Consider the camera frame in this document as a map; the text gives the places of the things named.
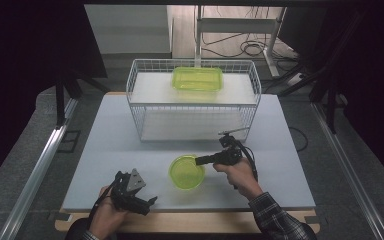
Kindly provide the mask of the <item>person's right hand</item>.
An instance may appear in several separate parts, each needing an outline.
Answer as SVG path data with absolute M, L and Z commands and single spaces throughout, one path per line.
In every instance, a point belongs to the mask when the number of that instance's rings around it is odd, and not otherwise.
M 235 186 L 239 193 L 249 201 L 263 194 L 258 181 L 254 178 L 247 158 L 242 158 L 235 165 L 213 164 L 217 172 L 227 175 L 228 183 Z

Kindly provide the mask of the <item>rectangular green plastic container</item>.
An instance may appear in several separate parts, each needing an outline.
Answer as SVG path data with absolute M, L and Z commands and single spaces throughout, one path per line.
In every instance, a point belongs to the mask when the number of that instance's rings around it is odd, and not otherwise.
M 217 92 L 223 88 L 223 73 L 219 68 L 176 67 L 171 85 L 176 90 Z

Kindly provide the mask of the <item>white metal desk frame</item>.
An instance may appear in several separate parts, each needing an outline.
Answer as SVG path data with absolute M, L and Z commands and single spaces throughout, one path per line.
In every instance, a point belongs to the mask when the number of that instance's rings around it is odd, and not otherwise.
M 274 45 L 284 18 L 285 7 L 281 7 L 274 19 L 258 18 L 205 18 L 202 14 L 203 6 L 197 6 L 195 20 L 195 63 L 201 61 L 201 39 L 203 33 L 245 33 L 245 34 L 269 34 L 270 39 L 263 49 L 264 59 L 273 77 L 280 74 L 273 58 Z

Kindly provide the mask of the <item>round green plastic container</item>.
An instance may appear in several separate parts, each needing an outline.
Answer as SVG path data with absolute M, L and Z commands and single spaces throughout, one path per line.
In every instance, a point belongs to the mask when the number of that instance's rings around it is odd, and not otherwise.
M 197 165 L 196 158 L 196 155 L 181 155 L 172 161 L 168 175 L 176 188 L 191 190 L 203 182 L 205 167 Z

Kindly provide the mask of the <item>white cabinet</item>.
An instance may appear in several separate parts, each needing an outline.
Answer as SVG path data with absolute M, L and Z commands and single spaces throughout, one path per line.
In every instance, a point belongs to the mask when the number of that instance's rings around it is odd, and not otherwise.
M 85 5 L 102 54 L 171 53 L 169 5 Z

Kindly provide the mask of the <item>white power strip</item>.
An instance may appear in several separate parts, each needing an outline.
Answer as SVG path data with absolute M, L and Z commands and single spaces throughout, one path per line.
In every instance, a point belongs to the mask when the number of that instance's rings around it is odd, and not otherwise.
M 303 80 L 305 78 L 305 75 L 303 73 L 297 73 L 294 75 L 290 80 L 287 81 L 288 86 L 293 86 Z

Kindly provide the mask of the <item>person's left hand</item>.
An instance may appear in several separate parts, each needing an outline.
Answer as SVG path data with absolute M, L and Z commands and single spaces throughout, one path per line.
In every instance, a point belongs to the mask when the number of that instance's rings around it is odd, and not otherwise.
M 108 186 L 101 188 L 100 195 L 104 195 L 104 199 L 98 204 L 88 229 L 98 240 L 105 240 L 114 234 L 121 227 L 128 214 L 126 210 L 115 208 L 109 197 L 110 193 L 105 193 L 108 189 Z

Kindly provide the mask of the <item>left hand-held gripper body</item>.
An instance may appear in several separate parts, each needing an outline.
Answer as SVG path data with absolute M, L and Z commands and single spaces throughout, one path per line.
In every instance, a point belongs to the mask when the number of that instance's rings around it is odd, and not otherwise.
M 130 173 L 119 171 L 114 180 L 110 197 L 117 210 L 123 209 L 133 213 L 135 207 L 144 204 L 143 200 L 135 196 L 146 184 L 138 171 L 133 168 Z

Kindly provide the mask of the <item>white wire two-tier rack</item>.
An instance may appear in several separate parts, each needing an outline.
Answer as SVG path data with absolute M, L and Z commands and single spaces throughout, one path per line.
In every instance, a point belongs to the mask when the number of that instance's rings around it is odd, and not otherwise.
M 176 67 L 219 68 L 217 92 L 176 90 Z M 261 83 L 250 60 L 136 59 L 126 85 L 128 105 L 142 141 L 212 141 L 219 132 L 246 140 L 261 99 Z

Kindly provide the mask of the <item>black metal stand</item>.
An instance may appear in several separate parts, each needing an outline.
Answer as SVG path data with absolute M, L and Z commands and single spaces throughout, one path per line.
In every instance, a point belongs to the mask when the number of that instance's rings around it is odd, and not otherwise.
M 292 86 L 280 91 L 279 97 L 287 96 L 298 89 L 307 86 L 310 83 L 315 82 L 316 85 L 313 87 L 309 94 L 309 100 L 312 103 L 320 102 L 324 96 L 327 96 L 327 105 L 325 112 L 325 122 L 329 130 L 335 134 L 334 116 L 336 108 L 336 81 L 332 75 L 332 67 L 330 65 L 324 66 L 321 69 L 310 73 L 309 75 L 302 78 Z
M 82 73 L 73 71 L 69 76 L 59 76 L 56 80 L 55 92 L 56 92 L 56 128 L 60 129 L 65 120 L 66 120 L 66 110 L 65 110 L 65 96 L 64 91 L 67 91 L 68 95 L 72 99 L 79 99 L 82 96 L 82 89 L 78 83 L 78 79 L 86 82 L 87 84 L 93 86 L 94 88 L 102 91 L 103 93 L 108 93 L 110 89 L 104 86 L 102 83 L 97 80 L 84 75 Z

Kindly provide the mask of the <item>aluminium rail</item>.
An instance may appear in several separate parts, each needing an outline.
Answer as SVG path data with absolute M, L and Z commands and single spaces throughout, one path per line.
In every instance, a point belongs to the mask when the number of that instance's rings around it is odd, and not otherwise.
M 70 123 L 78 101 L 69 99 L 63 109 L 62 125 L 56 127 L 43 148 L 26 184 L 23 187 L 13 209 L 11 210 L 5 224 L 0 231 L 0 240 L 14 240 L 20 230 L 24 219 L 30 209 L 33 200 L 43 182 L 48 168 L 56 154 L 57 148 Z
M 342 169 L 342 172 L 356 198 L 358 205 L 360 206 L 360 209 L 362 210 L 363 216 L 365 217 L 374 237 L 377 240 L 384 240 L 384 221 L 374 202 L 366 192 L 356 171 L 354 170 L 348 155 L 346 154 L 339 138 L 337 137 L 337 134 L 329 128 L 326 122 L 327 117 L 323 111 L 322 106 L 317 103 L 311 103 L 310 106 L 316 118 L 318 119 L 321 129 L 338 161 L 338 164 Z

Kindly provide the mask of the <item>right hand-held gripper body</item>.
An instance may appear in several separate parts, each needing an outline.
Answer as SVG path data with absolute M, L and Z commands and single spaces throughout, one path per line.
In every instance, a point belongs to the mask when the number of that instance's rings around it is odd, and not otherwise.
M 243 156 L 246 156 L 247 159 L 251 158 L 247 148 L 232 135 L 233 132 L 238 131 L 240 131 L 240 129 L 219 132 L 219 135 L 221 135 L 219 142 L 222 145 L 223 150 L 217 153 L 216 163 L 235 165 Z

